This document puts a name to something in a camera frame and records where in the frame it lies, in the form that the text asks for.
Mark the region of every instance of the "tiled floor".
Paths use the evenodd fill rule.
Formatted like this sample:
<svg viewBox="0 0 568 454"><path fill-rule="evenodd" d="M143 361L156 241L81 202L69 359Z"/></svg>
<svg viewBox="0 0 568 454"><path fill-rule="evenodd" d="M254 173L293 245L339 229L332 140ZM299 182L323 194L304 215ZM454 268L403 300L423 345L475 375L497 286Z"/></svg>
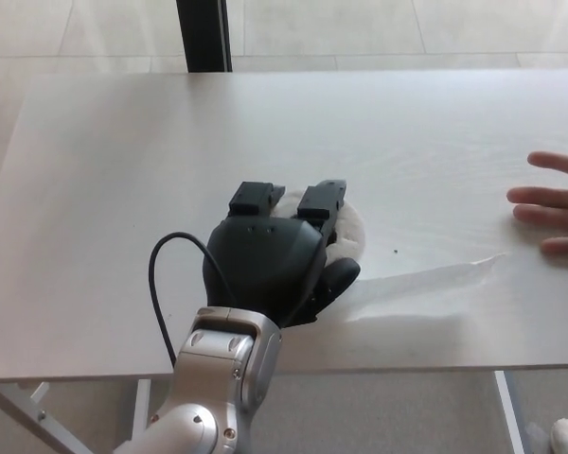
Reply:
<svg viewBox="0 0 568 454"><path fill-rule="evenodd" d="M228 8L236 71L568 67L568 0L229 0ZM185 72L183 54L174 0L0 0L0 166L35 74ZM520 373L518 388L535 452L544 453L544 430L568 416L568 372ZM60 384L47 405L102 453L126 436L133 394L131 383ZM281 377L255 438L266 454L510 452L487 373ZM51 451L0 413L0 454L10 452Z"/></svg>

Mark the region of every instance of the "table surface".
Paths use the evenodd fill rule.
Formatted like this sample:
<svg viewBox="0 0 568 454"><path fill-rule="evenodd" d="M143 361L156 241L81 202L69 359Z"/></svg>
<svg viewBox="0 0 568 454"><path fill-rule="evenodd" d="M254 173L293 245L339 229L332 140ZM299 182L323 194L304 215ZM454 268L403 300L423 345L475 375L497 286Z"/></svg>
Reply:
<svg viewBox="0 0 568 454"><path fill-rule="evenodd" d="M0 380L168 374L151 248L172 231L207 240L241 181L347 179L362 279L500 253L537 262L544 233L512 221L505 192L568 176L531 168L533 149L568 152L568 71L38 79L0 175ZM204 305L201 260L185 242L159 258L175 345ZM551 275L568 286L568 271ZM452 325L421 312L437 294L373 326L404 326L378 368L568 364L568 292L510 306L498 292L486 311L457 308L444 336Z"/></svg>

